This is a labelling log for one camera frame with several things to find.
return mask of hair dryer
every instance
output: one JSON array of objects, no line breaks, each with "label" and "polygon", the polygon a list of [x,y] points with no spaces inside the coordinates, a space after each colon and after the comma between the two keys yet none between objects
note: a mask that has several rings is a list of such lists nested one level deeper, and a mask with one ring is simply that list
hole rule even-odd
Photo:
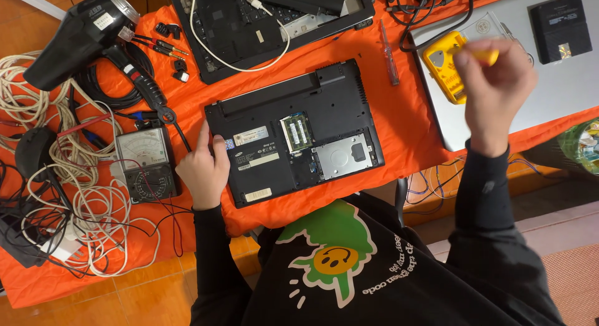
[{"label": "hair dryer", "polygon": [[84,0],[72,6],[56,35],[23,73],[34,87],[51,91],[97,58],[113,62],[139,90],[150,108],[167,99],[154,78],[124,49],[133,38],[139,14],[125,0]]}]

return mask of orange cloth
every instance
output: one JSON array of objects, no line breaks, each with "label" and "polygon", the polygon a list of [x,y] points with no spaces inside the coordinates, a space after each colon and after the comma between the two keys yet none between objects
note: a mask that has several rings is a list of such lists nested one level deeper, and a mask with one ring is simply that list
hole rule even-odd
[{"label": "orange cloth", "polygon": [[[475,5],[479,7],[494,1],[497,0],[476,0]],[[335,37],[322,39],[286,54],[278,64],[268,70],[240,73],[213,85],[200,82],[197,65],[191,57],[188,57],[187,61],[190,78],[186,84],[183,84],[171,77],[174,72],[172,60],[144,47],[144,51],[148,53],[154,65],[156,81],[167,95],[168,105],[178,115],[178,123],[192,147],[195,147],[199,128],[204,120],[205,105],[296,77],[335,62],[350,58],[355,58],[358,62],[386,165],[241,210],[235,209],[229,192],[224,192],[223,216],[231,236],[239,236],[244,231],[259,225],[268,228],[284,226],[317,208],[324,207],[336,198],[362,189],[381,186],[396,178],[406,177],[448,161],[460,154],[460,152],[452,153],[443,149],[413,56],[400,52],[398,47],[393,45],[397,44],[404,27],[396,24],[384,12],[383,2],[384,0],[377,0],[375,4],[377,14],[372,27],[360,31],[346,31]],[[453,16],[466,9],[467,0],[456,0],[447,7],[436,9],[422,25]],[[387,77],[379,26],[381,18],[385,21],[389,42],[394,48],[393,56],[400,77],[400,85],[396,87],[391,86]],[[174,9],[163,7],[156,13],[142,17],[136,32],[158,36],[153,31],[158,22],[179,23]],[[178,48],[189,49],[183,34],[180,41],[170,38],[168,42]],[[102,88],[109,95],[123,95],[131,89],[131,83],[106,60],[100,61],[98,75]],[[148,107],[144,102],[140,102],[127,111],[144,109]],[[94,113],[94,110],[89,107],[81,109],[81,115],[86,116],[86,112],[97,115],[97,112]],[[510,136],[512,150],[514,152],[526,150],[598,114],[599,108],[596,107],[515,133]],[[119,119],[119,122],[124,126],[125,131],[134,130],[131,120]],[[57,128],[57,119],[50,124],[50,127]],[[111,141],[110,128],[106,124],[95,124],[91,129],[96,133],[102,133],[108,142]],[[176,160],[179,161],[186,154],[185,147],[175,129],[169,126],[168,130]],[[7,163],[14,163],[12,154],[2,149],[0,149],[0,159]],[[100,168],[100,184],[106,185],[111,179],[107,169]],[[14,188],[18,187],[17,184],[16,177],[11,178],[11,185]],[[74,192],[71,186],[67,186],[66,190],[70,193]],[[0,195],[5,196],[12,191],[14,189],[2,189]],[[185,189],[183,195],[173,199],[173,203],[186,208],[191,207],[189,192]],[[140,204],[134,206],[131,213],[132,217],[147,217],[154,222],[158,222],[166,215],[165,209],[158,204]],[[184,213],[177,217],[183,229],[183,248],[185,251],[193,251],[195,237],[192,215]],[[161,223],[162,242],[156,261],[174,256],[172,224],[173,220],[170,217]],[[139,226],[151,231],[147,223],[140,223]],[[148,238],[141,231],[131,229],[129,241],[131,244],[128,248],[129,261],[126,270],[146,265],[152,259],[156,237]],[[122,262],[122,253],[112,253],[109,272],[119,269]],[[2,249],[0,249],[0,278],[15,308],[57,299],[101,280],[99,277],[76,279],[66,270],[48,262],[40,268],[24,269]]]}]

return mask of black box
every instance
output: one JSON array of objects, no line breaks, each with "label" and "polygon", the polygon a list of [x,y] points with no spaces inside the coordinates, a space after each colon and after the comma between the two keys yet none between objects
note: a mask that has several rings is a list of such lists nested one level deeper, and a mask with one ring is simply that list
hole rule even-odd
[{"label": "black box", "polygon": [[540,62],[548,64],[593,50],[582,0],[554,0],[530,10]]}]

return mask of green graphic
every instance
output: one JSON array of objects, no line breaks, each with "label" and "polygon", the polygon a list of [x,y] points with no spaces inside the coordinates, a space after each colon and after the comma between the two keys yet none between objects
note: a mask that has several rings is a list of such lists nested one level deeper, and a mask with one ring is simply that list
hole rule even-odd
[{"label": "green graphic", "polygon": [[377,251],[358,209],[335,200],[286,226],[277,244],[298,236],[305,236],[308,245],[318,247],[309,256],[297,257],[289,267],[304,269],[306,286],[335,290],[337,306],[345,307],[354,296],[353,277]]}]

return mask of white usb cable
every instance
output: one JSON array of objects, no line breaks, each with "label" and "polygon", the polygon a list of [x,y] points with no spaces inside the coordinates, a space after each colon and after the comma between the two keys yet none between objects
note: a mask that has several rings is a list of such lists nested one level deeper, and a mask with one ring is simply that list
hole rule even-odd
[{"label": "white usb cable", "polygon": [[[247,0],[248,3],[251,4],[252,7],[256,8],[256,9],[262,9],[264,11],[266,11],[266,13],[270,16],[272,16],[273,14],[267,9],[264,8],[262,6],[262,2],[258,1],[258,0]],[[241,72],[255,72],[255,71],[260,71],[260,70],[264,70],[267,69],[271,66],[273,66],[276,62],[279,61],[279,59],[283,58],[283,55],[285,53],[287,53],[287,50],[289,49],[289,44],[291,43],[291,37],[289,36],[289,33],[287,32],[287,30],[285,30],[284,25],[281,23],[281,21],[277,20],[277,23],[281,26],[281,28],[283,29],[283,31],[285,32],[285,35],[287,36],[287,45],[285,46],[285,50],[283,50],[283,53],[277,57],[277,59],[274,60],[274,62],[263,66],[261,68],[257,68],[257,69],[239,69],[236,68],[235,66],[232,66],[231,64],[223,61],[222,59],[218,58],[218,56],[216,56],[215,54],[212,53],[212,51],[210,51],[210,49],[204,44],[202,43],[202,41],[199,40],[198,35],[195,33],[195,28],[193,27],[193,10],[195,9],[195,0],[191,1],[191,12],[189,13],[189,27],[191,27],[191,32],[193,33],[193,36],[195,36],[195,39],[206,49],[206,51],[212,56],[214,57],[214,59],[217,59],[219,62],[225,64],[227,67],[232,68],[233,70],[237,70],[237,71],[241,71]]]}]

